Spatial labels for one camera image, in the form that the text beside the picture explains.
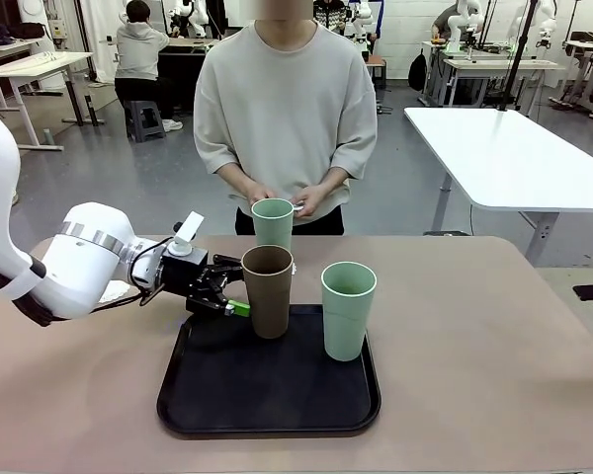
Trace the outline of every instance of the person's hand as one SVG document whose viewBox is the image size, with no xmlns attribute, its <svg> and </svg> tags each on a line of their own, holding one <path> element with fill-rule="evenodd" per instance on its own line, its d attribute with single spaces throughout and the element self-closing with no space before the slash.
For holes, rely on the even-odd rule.
<svg viewBox="0 0 593 474">
<path fill-rule="evenodd" d="M 322 186 L 308 186 L 290 199 L 292 204 L 303 204 L 303 209 L 300 210 L 295 217 L 310 217 L 313 215 L 320 204 L 327 198 L 329 192 Z"/>
<path fill-rule="evenodd" d="M 257 182 L 252 181 L 246 187 L 246 198 L 248 199 L 248 203 L 253 205 L 255 202 L 265 198 L 275 198 L 275 193 L 266 188 L 264 185 L 260 185 Z"/>
</svg>

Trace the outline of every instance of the cup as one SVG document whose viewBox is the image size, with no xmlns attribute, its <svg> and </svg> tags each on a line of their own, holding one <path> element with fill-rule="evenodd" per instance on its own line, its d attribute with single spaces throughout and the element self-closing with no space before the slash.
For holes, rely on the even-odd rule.
<svg viewBox="0 0 593 474">
<path fill-rule="evenodd" d="M 293 240 L 294 205 L 285 199 L 268 198 L 251 207 L 257 245 L 278 245 L 290 250 Z"/>
<path fill-rule="evenodd" d="M 263 339 L 280 338 L 288 329 L 292 254 L 277 245 L 262 245 L 246 252 L 241 266 L 255 333 Z"/>
<path fill-rule="evenodd" d="M 378 279 L 362 264 L 339 262 L 321 274 L 327 354 L 343 362 L 360 355 Z"/>
</svg>

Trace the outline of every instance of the black hair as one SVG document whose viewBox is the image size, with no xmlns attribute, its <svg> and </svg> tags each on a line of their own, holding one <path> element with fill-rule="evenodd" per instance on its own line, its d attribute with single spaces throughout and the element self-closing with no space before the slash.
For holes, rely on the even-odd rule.
<svg viewBox="0 0 593 474">
<path fill-rule="evenodd" d="M 151 10 L 142 0 L 131 0 L 127 4 L 126 13 L 130 23 L 145 23 L 149 19 Z"/>
</svg>

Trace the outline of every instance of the tray rim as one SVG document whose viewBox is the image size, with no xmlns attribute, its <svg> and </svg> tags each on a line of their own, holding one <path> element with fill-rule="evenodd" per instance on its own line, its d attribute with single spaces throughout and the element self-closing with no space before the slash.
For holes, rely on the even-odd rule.
<svg viewBox="0 0 593 474">
<path fill-rule="evenodd" d="M 291 313 L 295 310 L 298 314 L 301 312 L 304 314 L 307 308 L 321 308 L 321 304 L 291 304 Z M 360 357 L 363 359 L 363 371 L 365 372 L 365 376 L 367 378 L 367 388 L 369 391 L 369 398 L 371 401 L 371 409 L 369 413 L 362 419 L 360 422 L 355 424 L 351 427 L 341 427 L 335 428 L 333 430 L 325 429 L 325 428 L 308 428 L 303 430 L 295 430 L 295 429 L 279 429 L 279 428 L 268 428 L 262 430 L 247 430 L 247 429 L 203 429 L 203 430 L 187 430 L 176 423 L 174 423 L 168 415 L 168 400 L 171 397 L 171 392 L 173 390 L 173 386 L 176 383 L 178 369 L 180 367 L 180 363 L 182 357 L 185 353 L 185 346 L 186 342 L 191 335 L 191 320 L 194 315 L 190 315 L 189 318 L 183 323 L 180 327 L 180 331 L 178 332 L 178 337 L 176 338 L 176 344 L 174 345 L 174 349 L 172 351 L 171 357 L 169 359 L 169 363 L 167 364 L 167 369 L 165 370 L 165 375 L 163 377 L 162 385 L 160 387 L 160 391 L 158 392 L 158 398 L 156 399 L 156 413 L 158 414 L 158 418 L 160 419 L 161 423 L 164 427 L 177 434 L 177 435 L 271 435 L 271 434 L 279 434 L 279 435 L 320 435 L 320 434 L 331 434 L 331 435 L 347 435 L 351 433 L 361 432 L 368 428 L 378 417 L 380 413 L 382 398 L 381 398 L 381 391 L 380 391 L 380 384 L 378 382 L 378 375 L 376 373 L 376 367 L 374 365 L 374 358 L 372 355 L 372 348 L 369 342 L 369 334 L 365 335 L 365 341 L 363 342 L 363 348 L 361 349 Z"/>
</svg>

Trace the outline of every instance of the shoe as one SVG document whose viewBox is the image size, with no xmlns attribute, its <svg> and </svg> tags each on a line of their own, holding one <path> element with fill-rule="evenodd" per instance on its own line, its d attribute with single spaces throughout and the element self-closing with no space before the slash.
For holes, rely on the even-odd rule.
<svg viewBox="0 0 593 474">
<path fill-rule="evenodd" d="M 165 132 L 169 133 L 170 131 L 181 130 L 182 129 L 182 122 L 166 119 L 162 121 L 162 126 L 165 128 Z"/>
</svg>

